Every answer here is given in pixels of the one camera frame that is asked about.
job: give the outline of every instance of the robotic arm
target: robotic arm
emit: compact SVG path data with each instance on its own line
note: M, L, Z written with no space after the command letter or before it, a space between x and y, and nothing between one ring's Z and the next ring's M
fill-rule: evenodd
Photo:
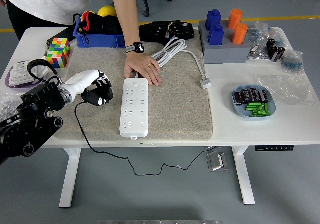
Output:
M31 61L29 73L40 64L54 71L58 83L50 81L52 78L45 81L36 77L45 83L21 95L23 103L17 107L18 114L0 122L0 165L9 157L33 155L63 125L63 119L55 117L54 110L72 103L76 95L81 94L86 102L97 106L113 98L110 80L99 70L77 73L63 83L57 71L43 59ZM96 88L88 90L91 84Z

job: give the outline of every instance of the chair leg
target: chair leg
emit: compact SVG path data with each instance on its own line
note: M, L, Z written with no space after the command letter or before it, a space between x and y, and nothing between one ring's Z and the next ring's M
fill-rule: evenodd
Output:
M146 10L145 10L145 12L144 12L143 15L146 16L146 17L148 17L148 16L150 15L148 0L143 0L143 2L144 2L144 5L145 5L145 7L146 7Z

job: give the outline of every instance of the table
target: table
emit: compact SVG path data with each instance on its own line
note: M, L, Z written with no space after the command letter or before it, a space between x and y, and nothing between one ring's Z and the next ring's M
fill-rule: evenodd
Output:
M44 55L44 44L63 27L29 28L18 44L1 80L0 96L5 93L19 93L21 90L5 85L5 77L11 66L21 60L33 60ZM250 121L239 116L232 102L231 92L235 86L242 84L259 84L257 74L288 74L268 64L206 64L207 76L211 79L209 88L213 119L213 137L206 141L182 140L143 140L138 141L90 141L93 147L153 147L153 146L232 146L237 174L244 204L255 204L247 166L244 158L246 149L251 145L309 145L320 144L320 131L315 123L320 123L320 101L307 78L303 83L308 87L313 98L311 105L277 104L276 112L267 120ZM65 69L59 70L63 77ZM293 92L299 87L293 86ZM53 136L42 148L64 148L69 155L63 191L59 207L70 207L76 181L78 163L82 148L88 148L83 140L61 140Z

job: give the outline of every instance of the watch strap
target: watch strap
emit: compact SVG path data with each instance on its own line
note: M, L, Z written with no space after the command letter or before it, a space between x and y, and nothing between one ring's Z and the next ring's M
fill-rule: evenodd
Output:
M134 45L129 45L125 48L125 52L128 53L128 52L131 52L131 51L134 51L135 48L134 48Z

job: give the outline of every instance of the white robotic hand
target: white robotic hand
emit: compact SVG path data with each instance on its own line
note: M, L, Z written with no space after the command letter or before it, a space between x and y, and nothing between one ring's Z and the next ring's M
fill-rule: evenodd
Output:
M87 87L96 84L97 88L88 90ZM113 97L111 83L106 74L99 70L86 70L76 73L65 83L58 85L65 105L75 100L76 95L81 94L82 98L93 104L102 105L108 103Z

